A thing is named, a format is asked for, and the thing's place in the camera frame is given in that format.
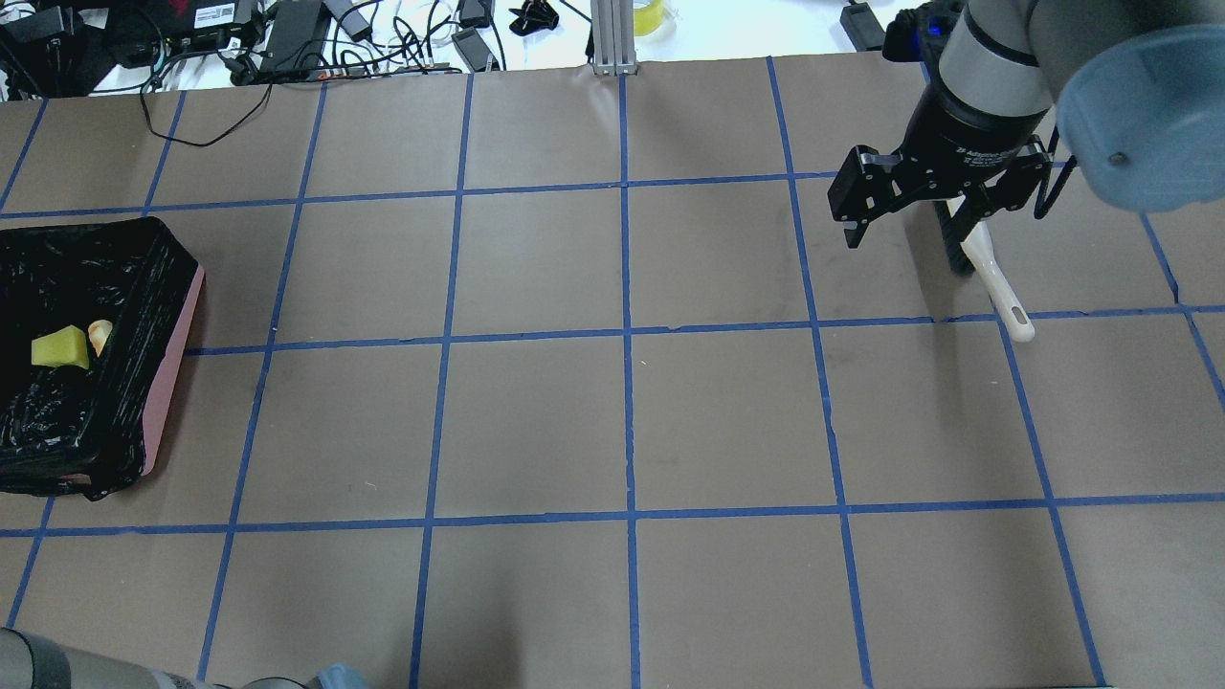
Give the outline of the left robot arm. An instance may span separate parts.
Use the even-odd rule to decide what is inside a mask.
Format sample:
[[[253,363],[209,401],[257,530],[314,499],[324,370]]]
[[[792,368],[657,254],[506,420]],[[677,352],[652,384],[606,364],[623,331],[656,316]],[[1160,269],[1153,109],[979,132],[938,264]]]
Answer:
[[[87,653],[33,633],[1,631],[1,688],[371,688],[353,667],[332,664],[309,680],[266,677],[243,685],[206,683]]]

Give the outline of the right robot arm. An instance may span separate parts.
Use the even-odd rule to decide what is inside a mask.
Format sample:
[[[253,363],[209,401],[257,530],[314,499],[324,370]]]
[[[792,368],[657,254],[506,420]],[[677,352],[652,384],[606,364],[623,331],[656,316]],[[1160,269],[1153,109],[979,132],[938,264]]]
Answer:
[[[948,242],[1033,192],[1044,215],[1058,145],[1114,208],[1223,197],[1220,1],[930,1],[897,13],[882,55],[929,83],[902,143],[855,145],[831,184],[850,248],[924,200],[962,197]]]

